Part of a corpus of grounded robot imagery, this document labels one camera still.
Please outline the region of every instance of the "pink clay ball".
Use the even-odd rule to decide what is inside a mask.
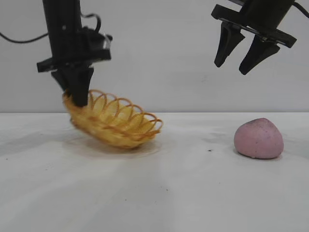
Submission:
[[[284,148],[280,131],[266,118],[259,118],[239,127],[234,144],[240,154],[257,159],[277,158]]]

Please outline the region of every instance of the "robotic arm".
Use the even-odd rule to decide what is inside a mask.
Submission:
[[[110,60],[112,36],[100,34],[98,15],[81,14],[79,0],[43,0],[52,57],[37,63],[38,72],[52,71],[61,88],[77,106],[88,101],[91,64]],[[81,17],[97,18],[95,30],[82,27]]]
[[[222,21],[221,38],[215,59],[217,67],[221,67],[235,47],[245,38],[241,30],[255,34],[253,43],[239,70],[246,75],[266,58],[276,54],[280,47],[291,48],[296,38],[277,29],[291,6],[296,6],[307,17],[308,12],[295,0],[229,0],[242,8],[236,12],[216,5],[212,16]]]

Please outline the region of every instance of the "yellow basket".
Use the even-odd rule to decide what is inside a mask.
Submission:
[[[155,138],[163,126],[161,119],[130,100],[99,90],[89,91],[85,107],[74,105],[66,93],[63,102],[76,128],[116,147],[137,147]]]

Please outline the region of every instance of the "black wire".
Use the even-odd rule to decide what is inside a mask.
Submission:
[[[309,18],[309,12],[302,5],[300,5],[298,2],[294,2],[293,6],[299,9],[301,13],[303,13],[307,18]]]
[[[100,16],[98,16],[97,14],[87,14],[87,15],[84,15],[82,13],[81,13],[81,16],[83,18],[93,18],[93,17],[95,17],[97,19],[97,26],[96,26],[95,32],[96,33],[99,32],[99,30],[101,28],[101,24],[102,24]]]
[[[39,36],[39,37],[37,37],[37,38],[34,38],[34,39],[31,39],[31,40],[19,41],[19,40],[12,40],[12,39],[6,37],[5,35],[3,35],[3,34],[0,32],[0,36],[1,36],[2,38],[4,38],[5,40],[7,40],[7,41],[9,41],[9,42],[16,43],[16,44],[20,44],[20,43],[21,43],[21,44],[32,43],[32,42],[34,42],[34,41],[37,41],[37,40],[40,40],[40,39],[46,37],[47,35],[48,35],[48,33],[45,33],[44,35],[41,35],[41,36]]]

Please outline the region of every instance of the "white tabletop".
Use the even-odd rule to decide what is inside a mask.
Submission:
[[[308,232],[309,114],[158,114],[154,142],[123,153],[67,114],[0,115],[1,232]],[[266,117],[285,151],[234,151]]]

